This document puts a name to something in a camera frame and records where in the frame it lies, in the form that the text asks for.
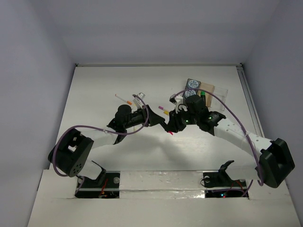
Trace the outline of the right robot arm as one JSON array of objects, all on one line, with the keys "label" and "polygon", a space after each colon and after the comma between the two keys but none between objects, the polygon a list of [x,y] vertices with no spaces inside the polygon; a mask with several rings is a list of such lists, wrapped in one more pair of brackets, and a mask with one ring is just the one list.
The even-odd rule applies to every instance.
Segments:
[{"label": "right robot arm", "polygon": [[234,161],[227,161],[219,170],[204,174],[205,187],[229,187],[234,180],[247,179],[260,180],[271,188],[277,188],[295,168],[284,140],[270,140],[246,131],[242,124],[236,125],[225,115],[209,111],[198,95],[186,99],[172,95],[169,100],[175,109],[169,113],[168,124],[163,125],[165,131],[179,132],[188,125],[197,125],[202,131],[252,155],[256,161],[251,167],[235,169],[230,167]]}]

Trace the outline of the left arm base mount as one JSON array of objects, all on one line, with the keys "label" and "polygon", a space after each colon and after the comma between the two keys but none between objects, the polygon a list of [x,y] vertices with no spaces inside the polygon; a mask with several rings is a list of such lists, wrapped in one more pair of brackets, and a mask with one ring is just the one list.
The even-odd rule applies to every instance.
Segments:
[{"label": "left arm base mount", "polygon": [[120,197],[120,171],[102,169],[97,179],[79,177],[75,197],[79,199],[118,199]]}]

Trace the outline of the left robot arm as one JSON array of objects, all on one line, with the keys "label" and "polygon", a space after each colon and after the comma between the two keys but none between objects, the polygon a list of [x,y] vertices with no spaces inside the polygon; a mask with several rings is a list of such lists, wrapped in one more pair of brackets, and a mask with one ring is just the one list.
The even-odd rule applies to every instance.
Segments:
[{"label": "left robot arm", "polygon": [[127,135],[131,135],[127,130],[134,126],[143,128],[164,123],[165,119],[154,113],[148,105],[136,111],[132,111],[128,105],[121,105],[104,129],[85,125],[70,127],[50,151],[48,161],[59,176],[77,177],[81,185],[91,183],[99,187],[105,181],[106,170],[88,160],[92,149],[120,143]]}]

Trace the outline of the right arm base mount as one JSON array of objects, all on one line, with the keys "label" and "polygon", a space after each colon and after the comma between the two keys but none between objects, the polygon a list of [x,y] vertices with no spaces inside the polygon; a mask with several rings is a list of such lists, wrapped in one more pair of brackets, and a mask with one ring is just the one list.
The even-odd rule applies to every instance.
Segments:
[{"label": "right arm base mount", "polygon": [[227,161],[217,171],[204,172],[200,184],[205,188],[206,198],[248,198],[247,184],[232,180],[226,170],[234,160]]}]

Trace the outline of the blue white round jar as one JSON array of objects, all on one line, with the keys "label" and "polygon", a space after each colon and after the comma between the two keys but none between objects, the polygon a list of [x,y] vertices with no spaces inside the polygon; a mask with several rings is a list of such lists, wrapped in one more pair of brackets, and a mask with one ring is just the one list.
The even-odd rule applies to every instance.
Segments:
[{"label": "blue white round jar", "polygon": [[186,89],[190,88],[199,88],[200,87],[200,81],[194,80],[194,79],[188,79],[186,83]]}]

